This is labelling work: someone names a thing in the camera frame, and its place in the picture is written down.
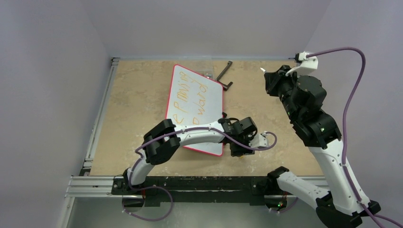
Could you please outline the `pink framed whiteboard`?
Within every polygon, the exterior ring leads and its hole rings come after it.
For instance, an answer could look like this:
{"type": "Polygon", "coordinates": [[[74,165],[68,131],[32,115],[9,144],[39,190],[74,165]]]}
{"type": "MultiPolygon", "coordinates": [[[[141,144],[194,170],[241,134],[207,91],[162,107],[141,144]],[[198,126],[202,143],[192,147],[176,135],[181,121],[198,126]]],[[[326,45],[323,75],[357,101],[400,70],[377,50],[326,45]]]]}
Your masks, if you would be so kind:
{"type": "Polygon", "coordinates": [[[175,125],[195,127],[223,117],[223,87],[181,65],[174,65],[166,119],[175,125]]]}

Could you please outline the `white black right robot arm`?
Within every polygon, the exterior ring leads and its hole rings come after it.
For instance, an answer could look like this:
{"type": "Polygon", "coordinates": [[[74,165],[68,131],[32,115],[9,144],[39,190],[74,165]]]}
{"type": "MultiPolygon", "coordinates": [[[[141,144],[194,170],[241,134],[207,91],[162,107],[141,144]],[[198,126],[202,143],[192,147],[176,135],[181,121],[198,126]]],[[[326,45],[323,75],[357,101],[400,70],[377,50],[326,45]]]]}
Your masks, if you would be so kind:
{"type": "Polygon", "coordinates": [[[328,189],[297,177],[289,169],[279,167],[267,175],[267,188],[272,193],[288,192],[310,205],[328,228],[356,228],[362,217],[380,211],[378,202],[370,200],[355,177],[346,177],[349,163],[342,158],[343,141],[334,118],[322,110],[326,90],[313,76],[289,74],[283,65],[276,72],[265,72],[265,89],[278,97],[303,144],[314,155],[328,189]]]}

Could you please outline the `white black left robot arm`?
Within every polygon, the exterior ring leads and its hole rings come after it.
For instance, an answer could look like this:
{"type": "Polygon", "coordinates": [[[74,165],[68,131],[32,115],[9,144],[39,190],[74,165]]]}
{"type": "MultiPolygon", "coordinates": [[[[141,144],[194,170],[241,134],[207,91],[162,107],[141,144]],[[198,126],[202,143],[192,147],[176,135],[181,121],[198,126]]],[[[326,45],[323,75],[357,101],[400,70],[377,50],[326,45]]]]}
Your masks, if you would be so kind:
{"type": "Polygon", "coordinates": [[[229,144],[232,156],[252,154],[249,145],[257,135],[258,128],[251,117],[220,118],[201,125],[175,125],[171,119],[157,124],[144,136],[135,153],[139,159],[124,171],[123,188],[129,194],[137,194],[146,176],[154,166],[169,161],[181,147],[201,144],[229,144]]]}

